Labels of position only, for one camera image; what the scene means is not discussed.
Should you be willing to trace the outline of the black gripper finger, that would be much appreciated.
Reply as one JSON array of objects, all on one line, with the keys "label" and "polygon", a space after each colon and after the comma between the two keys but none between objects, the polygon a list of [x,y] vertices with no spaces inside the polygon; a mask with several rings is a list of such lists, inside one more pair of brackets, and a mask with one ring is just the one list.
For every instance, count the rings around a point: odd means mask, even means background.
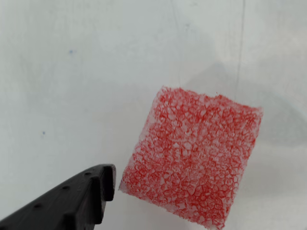
[{"label": "black gripper finger", "polygon": [[93,230],[114,199],[116,167],[99,164],[64,181],[0,222],[2,230]]}]

